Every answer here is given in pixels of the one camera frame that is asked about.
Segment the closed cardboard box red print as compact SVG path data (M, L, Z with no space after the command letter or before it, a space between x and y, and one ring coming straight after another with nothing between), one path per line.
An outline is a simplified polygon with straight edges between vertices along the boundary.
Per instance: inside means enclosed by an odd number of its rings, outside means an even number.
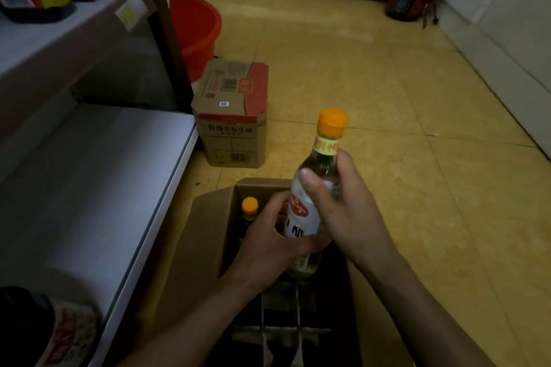
M212 167L258 169L265 163L269 67L214 58L191 103Z

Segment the person's right hand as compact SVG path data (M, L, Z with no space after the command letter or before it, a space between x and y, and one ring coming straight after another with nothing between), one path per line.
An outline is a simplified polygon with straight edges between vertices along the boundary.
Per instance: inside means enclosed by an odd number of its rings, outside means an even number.
M375 198L346 151L337 154L341 195L338 213L319 213L329 236L348 260L362 271L375 273L398 256Z

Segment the yellow shelf price tag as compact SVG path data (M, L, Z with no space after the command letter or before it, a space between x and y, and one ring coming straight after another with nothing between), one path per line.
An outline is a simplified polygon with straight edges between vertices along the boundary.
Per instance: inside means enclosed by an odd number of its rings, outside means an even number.
M148 7L143 0L127 0L115 11L115 15L130 32L148 15Z

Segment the white metal shelf unit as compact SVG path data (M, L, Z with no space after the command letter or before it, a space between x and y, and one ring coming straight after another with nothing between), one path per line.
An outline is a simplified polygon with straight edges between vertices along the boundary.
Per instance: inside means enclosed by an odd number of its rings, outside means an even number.
M0 12L0 287L97 310L101 367L198 135L176 109L148 15L75 3L57 23Z

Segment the clear vinegar bottle orange cap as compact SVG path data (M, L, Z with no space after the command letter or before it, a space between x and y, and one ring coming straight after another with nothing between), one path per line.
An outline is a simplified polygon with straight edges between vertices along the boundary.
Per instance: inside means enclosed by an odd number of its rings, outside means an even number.
M323 180L332 196L339 198L337 153L347 121L348 115L340 109L326 108L320 111L313 149L293 178L284 226L284 235L287 238L301 238L325 230L315 205L301 186L299 172L304 168L312 170Z

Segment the person's left forearm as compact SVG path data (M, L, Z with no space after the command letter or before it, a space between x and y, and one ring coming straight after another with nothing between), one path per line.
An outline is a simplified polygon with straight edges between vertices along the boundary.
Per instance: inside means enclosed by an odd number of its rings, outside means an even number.
M116 367L199 367L223 332L281 271L227 271L184 318L156 335Z

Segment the person's right forearm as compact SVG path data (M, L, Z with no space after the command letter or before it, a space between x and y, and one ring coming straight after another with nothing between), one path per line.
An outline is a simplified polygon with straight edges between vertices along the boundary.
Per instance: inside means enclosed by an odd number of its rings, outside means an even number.
M417 367L496 367L393 249L346 253L389 313Z

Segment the dark bottle orange cap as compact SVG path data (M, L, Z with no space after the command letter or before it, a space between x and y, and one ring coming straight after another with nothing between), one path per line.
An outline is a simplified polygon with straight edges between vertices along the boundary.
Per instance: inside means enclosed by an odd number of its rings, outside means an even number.
M258 200L252 196L246 197L241 203L242 214L238 222L238 243L241 245L249 227L258 217Z

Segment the dark shelf upright post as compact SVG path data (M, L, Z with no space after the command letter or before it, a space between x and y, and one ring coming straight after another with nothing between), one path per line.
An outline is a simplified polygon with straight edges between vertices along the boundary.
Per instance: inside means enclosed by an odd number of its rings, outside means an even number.
M168 74L172 97L176 109L191 114L191 101L194 94L178 43L174 20L170 11L170 0L153 0L156 12L149 20L155 43Z

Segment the open brown cardboard box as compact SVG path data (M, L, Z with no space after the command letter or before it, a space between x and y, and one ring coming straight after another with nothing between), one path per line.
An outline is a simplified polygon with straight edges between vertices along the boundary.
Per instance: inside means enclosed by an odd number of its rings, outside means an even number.
M194 199L157 309L155 332L186 315L232 264L240 246L238 222L243 199L256 198L262 209L272 194L290 189L291 183L286 179L248 177ZM283 273L277 281L319 285L336 318L334 360L330 367L363 367L347 261L338 248L334 244L325 248L313 277L295 280ZM211 350L204 367L247 367L229 349L230 326Z

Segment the cardboard box divider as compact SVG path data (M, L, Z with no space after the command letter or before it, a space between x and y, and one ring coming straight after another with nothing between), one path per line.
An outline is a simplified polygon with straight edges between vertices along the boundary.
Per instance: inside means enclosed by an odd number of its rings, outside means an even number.
M247 367L330 367L335 329L319 285L277 281L246 305L227 338Z

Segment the red plastic bucket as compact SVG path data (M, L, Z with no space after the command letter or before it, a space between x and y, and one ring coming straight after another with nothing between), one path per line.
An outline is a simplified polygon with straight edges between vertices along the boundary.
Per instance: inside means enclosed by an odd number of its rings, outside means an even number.
M205 0L170 0L169 9L189 80L196 82L215 56L222 16Z

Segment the dark bottle patterned label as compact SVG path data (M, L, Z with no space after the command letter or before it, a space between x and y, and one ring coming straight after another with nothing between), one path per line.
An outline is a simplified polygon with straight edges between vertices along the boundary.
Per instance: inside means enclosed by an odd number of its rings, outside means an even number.
M91 306L0 287L0 367L84 367L99 326Z

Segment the person's left hand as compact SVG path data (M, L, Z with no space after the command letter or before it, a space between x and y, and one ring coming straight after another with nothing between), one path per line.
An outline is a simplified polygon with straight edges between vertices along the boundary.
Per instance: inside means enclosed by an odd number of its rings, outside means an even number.
M290 190L271 196L256 221L250 225L236 258L222 279L255 296L271 286L299 259L286 258L279 242L285 236L277 231L280 212L290 197Z

